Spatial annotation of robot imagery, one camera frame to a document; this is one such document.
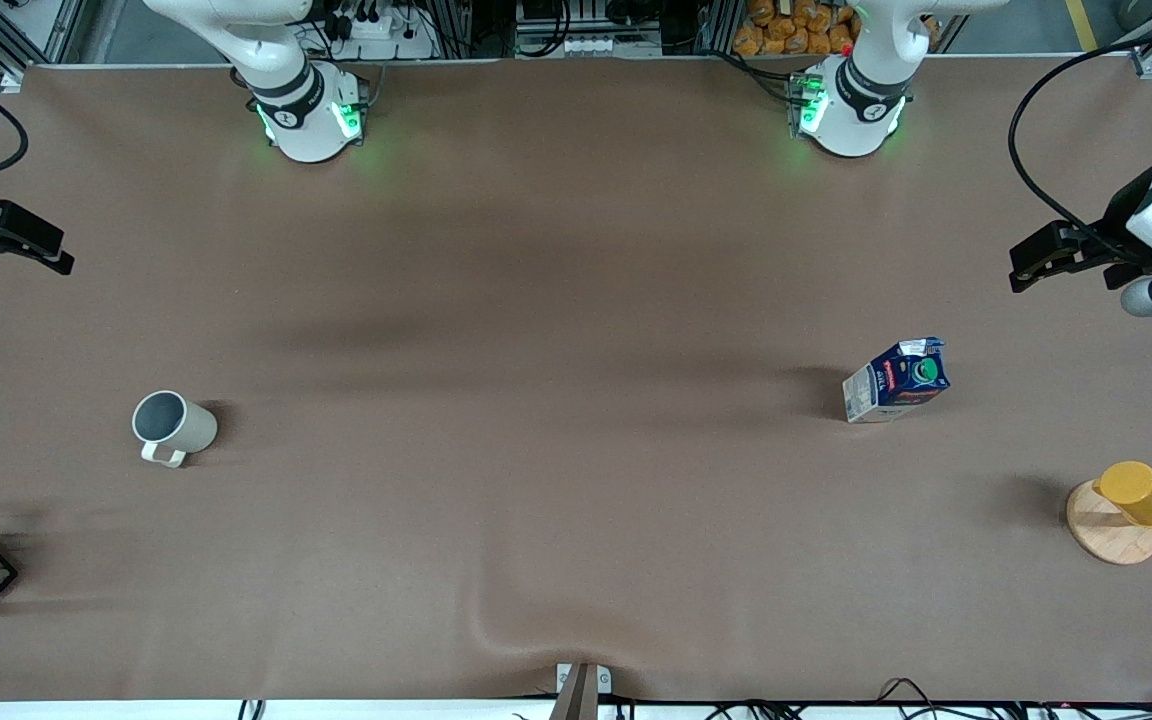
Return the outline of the blue white milk carton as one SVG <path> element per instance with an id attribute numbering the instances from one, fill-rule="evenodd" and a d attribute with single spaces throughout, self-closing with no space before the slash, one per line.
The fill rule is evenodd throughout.
<path id="1" fill-rule="evenodd" d="M 941 338 L 900 341 L 842 382 L 846 420 L 882 423 L 929 404 L 952 387 Z"/>

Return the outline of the beige mug grey inside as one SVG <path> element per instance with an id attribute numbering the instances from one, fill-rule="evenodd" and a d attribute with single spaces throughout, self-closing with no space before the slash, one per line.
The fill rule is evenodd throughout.
<path id="1" fill-rule="evenodd" d="M 175 469 L 215 441 L 218 419 L 206 407 L 160 389 L 134 407 L 131 429 L 143 460 Z"/>

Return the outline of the yellow plastic cup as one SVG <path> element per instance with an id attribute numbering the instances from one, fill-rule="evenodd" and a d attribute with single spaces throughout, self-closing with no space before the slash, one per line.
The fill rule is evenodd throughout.
<path id="1" fill-rule="evenodd" d="M 1152 467 L 1139 461 L 1115 462 L 1093 480 L 1093 491 L 1130 524 L 1152 529 Z"/>

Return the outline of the round wooden cup stand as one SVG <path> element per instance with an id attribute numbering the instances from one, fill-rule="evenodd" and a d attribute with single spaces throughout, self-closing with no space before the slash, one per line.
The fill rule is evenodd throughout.
<path id="1" fill-rule="evenodd" d="M 1134 524 L 1117 505 L 1094 491 L 1093 480 L 1071 488 L 1062 521 L 1089 556 L 1107 564 L 1139 564 L 1152 558 L 1152 526 Z"/>

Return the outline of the orange snack bag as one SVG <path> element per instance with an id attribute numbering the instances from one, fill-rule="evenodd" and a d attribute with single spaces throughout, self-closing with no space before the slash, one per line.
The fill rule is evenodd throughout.
<path id="1" fill-rule="evenodd" d="M 863 14 L 846 0 L 742 0 L 744 17 L 732 53 L 756 55 L 849 55 Z"/>

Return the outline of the white power strip with plugs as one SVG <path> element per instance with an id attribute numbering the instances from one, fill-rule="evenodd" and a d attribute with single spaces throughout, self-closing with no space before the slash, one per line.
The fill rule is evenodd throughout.
<path id="1" fill-rule="evenodd" d="M 429 12 L 397 0 L 340 0 L 326 22 L 329 54 L 346 61 L 444 58 Z"/>

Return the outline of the white empty power strip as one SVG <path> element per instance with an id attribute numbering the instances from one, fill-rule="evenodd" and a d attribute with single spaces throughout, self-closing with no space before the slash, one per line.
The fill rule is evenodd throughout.
<path id="1" fill-rule="evenodd" d="M 657 33 L 582 33 L 567 37 L 562 56 L 639 59 L 662 56 Z"/>

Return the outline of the brown table cover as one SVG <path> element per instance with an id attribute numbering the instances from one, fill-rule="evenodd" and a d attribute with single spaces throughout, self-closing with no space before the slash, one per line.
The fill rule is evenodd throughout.
<path id="1" fill-rule="evenodd" d="M 0 700 L 531 694 L 1151 702 L 1152 559 L 1070 488 L 1152 465 L 1152 319 L 1011 293 L 1007 124 L 1055 65 L 935 58 L 861 160 L 727 65 L 397 65 L 364 146 L 266 145 L 220 68 L 36 69 L 0 199 Z M 882 423 L 842 382 L 941 338 Z M 218 419 L 141 457 L 160 389 Z"/>

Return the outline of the silver mount bracket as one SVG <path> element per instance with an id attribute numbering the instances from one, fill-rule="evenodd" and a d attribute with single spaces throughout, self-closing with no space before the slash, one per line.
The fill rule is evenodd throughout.
<path id="1" fill-rule="evenodd" d="M 563 691 L 567 680 L 575 674 L 575 670 L 576 664 L 558 664 L 556 689 L 554 689 L 554 694 L 561 694 Z M 588 680 L 593 680 L 596 691 L 598 691 L 598 694 L 614 694 L 612 670 L 609 670 L 607 666 L 590 666 L 590 670 L 588 670 L 586 675 Z"/>

